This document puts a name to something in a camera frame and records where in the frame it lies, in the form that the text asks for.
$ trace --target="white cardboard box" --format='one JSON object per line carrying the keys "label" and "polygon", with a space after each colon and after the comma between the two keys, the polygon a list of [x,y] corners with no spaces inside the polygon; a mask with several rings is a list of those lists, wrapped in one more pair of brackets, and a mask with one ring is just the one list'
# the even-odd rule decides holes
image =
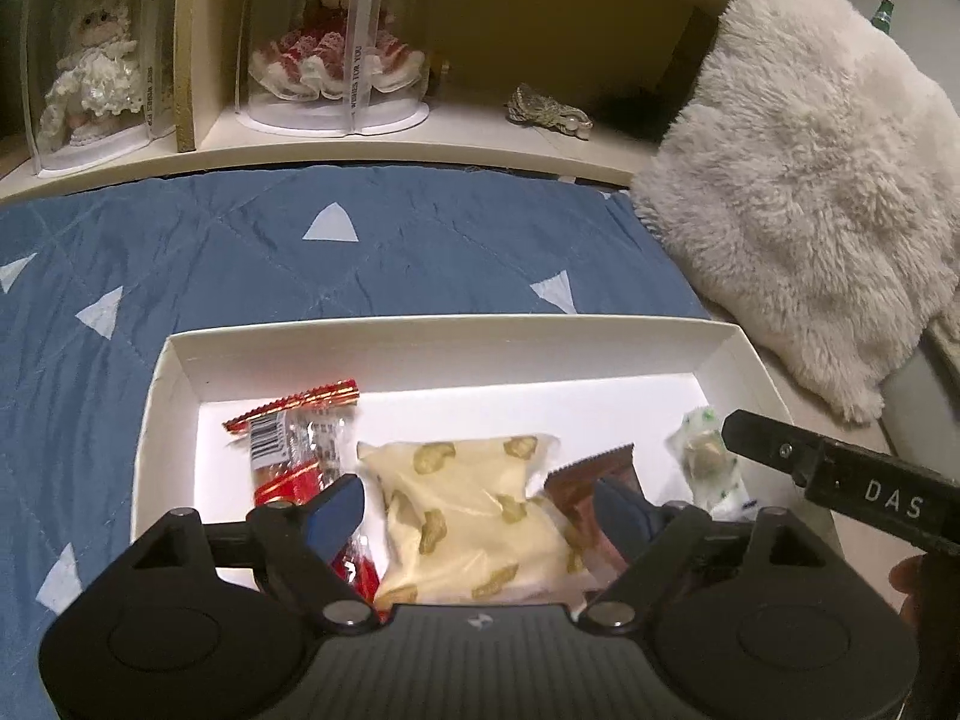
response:
{"label": "white cardboard box", "polygon": [[[683,415],[754,410],[790,421],[736,325],[670,317],[376,317],[198,330],[168,338],[150,386],[133,479],[131,537],[168,509],[206,522],[253,505],[244,437],[224,420],[274,398],[356,379],[354,440],[455,440],[517,433],[560,439],[558,464],[632,442],[656,503],[690,500],[664,440]],[[355,463],[355,453],[349,458]],[[788,506],[839,549],[832,518],[790,478],[747,463],[762,505]],[[387,562],[382,496],[368,494],[365,533]],[[230,575],[246,584],[250,578]]]}

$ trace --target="barcode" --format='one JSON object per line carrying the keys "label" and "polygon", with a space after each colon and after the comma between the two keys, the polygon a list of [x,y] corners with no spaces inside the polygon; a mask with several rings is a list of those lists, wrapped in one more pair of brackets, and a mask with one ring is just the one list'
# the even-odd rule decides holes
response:
{"label": "barcode", "polygon": [[290,458],[284,440],[284,413],[266,413],[250,420],[250,462],[253,469],[264,469]]}

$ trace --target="clear plastic display case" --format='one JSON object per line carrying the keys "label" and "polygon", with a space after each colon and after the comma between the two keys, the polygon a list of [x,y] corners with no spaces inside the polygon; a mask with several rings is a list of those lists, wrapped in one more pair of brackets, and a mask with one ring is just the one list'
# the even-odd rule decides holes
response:
{"label": "clear plastic display case", "polygon": [[40,175],[135,151],[173,127],[173,0],[24,0],[24,116]]}
{"label": "clear plastic display case", "polygon": [[247,0],[237,107],[248,127],[381,134],[427,116],[416,0]]}

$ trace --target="snack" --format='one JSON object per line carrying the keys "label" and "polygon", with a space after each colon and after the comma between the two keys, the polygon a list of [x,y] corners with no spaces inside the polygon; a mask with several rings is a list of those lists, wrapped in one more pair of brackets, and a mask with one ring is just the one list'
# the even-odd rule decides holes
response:
{"label": "snack", "polygon": [[358,445],[387,509],[391,562],[374,599],[394,603],[516,602],[598,584],[568,522],[524,496],[558,442],[507,436],[462,442]]}
{"label": "snack", "polygon": [[242,434],[250,427],[250,420],[255,416],[266,416],[271,413],[280,413],[290,409],[306,408],[312,406],[316,409],[329,409],[334,406],[352,406],[360,397],[360,391],[357,389],[357,382],[353,379],[344,379],[342,382],[315,386],[314,389],[308,389],[306,392],[298,392],[295,395],[287,395],[280,400],[259,406],[250,410],[237,418],[229,419],[224,422],[224,429],[234,436]]}
{"label": "snack", "polygon": [[757,501],[740,477],[740,458],[723,443],[722,427],[723,421],[709,406],[694,409],[666,445],[690,485],[695,506],[714,519],[754,519]]}
{"label": "snack", "polygon": [[[341,477],[357,397],[354,381],[339,382],[224,423],[228,430],[248,431],[256,506],[277,500],[304,504]],[[364,536],[354,533],[331,565],[364,599],[373,600],[379,579]]]}
{"label": "snack", "polygon": [[250,420],[253,503],[304,504],[340,478],[349,407],[290,409]]}
{"label": "snack", "polygon": [[593,483],[605,476],[616,477],[631,490],[640,491],[632,444],[553,471],[544,483],[544,494],[573,527],[570,538],[579,539],[581,560],[598,579],[611,581],[611,569],[618,573],[627,563],[604,536],[593,514]]}

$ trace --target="screw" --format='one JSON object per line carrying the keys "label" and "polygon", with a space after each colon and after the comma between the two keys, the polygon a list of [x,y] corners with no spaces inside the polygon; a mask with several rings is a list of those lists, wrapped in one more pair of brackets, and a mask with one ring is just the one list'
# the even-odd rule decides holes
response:
{"label": "screw", "polygon": [[587,617],[604,628],[622,628],[634,621],[637,613],[621,601],[601,601],[587,609]]}
{"label": "screw", "polygon": [[323,616],[336,625],[352,628],[371,615],[370,607],[360,601],[334,601],[323,607]]}

